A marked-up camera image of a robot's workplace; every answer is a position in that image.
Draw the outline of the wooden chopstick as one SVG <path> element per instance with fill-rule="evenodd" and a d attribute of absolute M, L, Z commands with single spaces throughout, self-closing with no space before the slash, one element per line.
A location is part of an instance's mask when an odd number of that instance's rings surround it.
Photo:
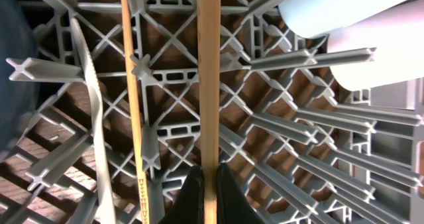
<path fill-rule="evenodd" d="M 138 196 L 140 204 L 140 215 L 143 224 L 150 223 L 150 210 L 148 198 L 148 186 L 146 174 L 143 171 L 142 159 L 142 124 L 140 120 L 140 108 L 138 100 L 137 78 L 132 74 L 134 62 L 131 60 L 133 55 L 133 31 L 131 26 L 131 12 L 128 0 L 121 0 L 122 22 L 123 22 L 123 42 L 125 49 L 125 69 L 127 74 L 127 89 L 129 97 L 132 139 L 134 149 L 134 159 L 136 164 L 136 178 L 138 185 Z"/>
<path fill-rule="evenodd" d="M 219 74 L 221 0 L 197 0 L 200 147 L 204 223 L 217 223 L 216 173 L 219 160 Z"/>

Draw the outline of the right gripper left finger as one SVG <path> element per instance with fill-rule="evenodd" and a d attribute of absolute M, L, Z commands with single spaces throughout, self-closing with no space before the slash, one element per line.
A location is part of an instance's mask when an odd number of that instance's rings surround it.
<path fill-rule="evenodd" d="M 192 166 L 171 210 L 159 224 L 204 224 L 204 179 L 200 166 Z"/>

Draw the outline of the white paper cup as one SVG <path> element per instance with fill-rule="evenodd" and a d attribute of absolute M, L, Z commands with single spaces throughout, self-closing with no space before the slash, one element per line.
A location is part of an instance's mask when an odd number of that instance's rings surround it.
<path fill-rule="evenodd" d="M 375 48 L 372 62 L 332 66 L 349 91 L 423 77 L 423 0 L 392 7 L 329 35 L 328 52 Z"/>

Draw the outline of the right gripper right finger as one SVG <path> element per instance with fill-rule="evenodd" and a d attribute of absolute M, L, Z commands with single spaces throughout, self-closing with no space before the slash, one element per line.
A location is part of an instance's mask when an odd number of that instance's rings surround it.
<path fill-rule="evenodd" d="M 227 163 L 217 169 L 217 223 L 263 224 L 241 192 Z"/>

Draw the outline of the dark blue plate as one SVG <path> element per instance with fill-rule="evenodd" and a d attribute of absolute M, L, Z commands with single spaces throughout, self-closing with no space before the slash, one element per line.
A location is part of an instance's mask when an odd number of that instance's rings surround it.
<path fill-rule="evenodd" d="M 17 0 L 1 0 L 1 160 L 11 153 L 28 126 L 39 86 L 19 82 L 23 62 L 37 55 L 32 30 Z"/>

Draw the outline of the light blue cup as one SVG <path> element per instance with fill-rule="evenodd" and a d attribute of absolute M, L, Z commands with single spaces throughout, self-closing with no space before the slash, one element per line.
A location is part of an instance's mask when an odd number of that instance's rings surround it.
<path fill-rule="evenodd" d="M 284 0 L 278 10 L 296 35 L 317 38 L 407 0 Z"/>

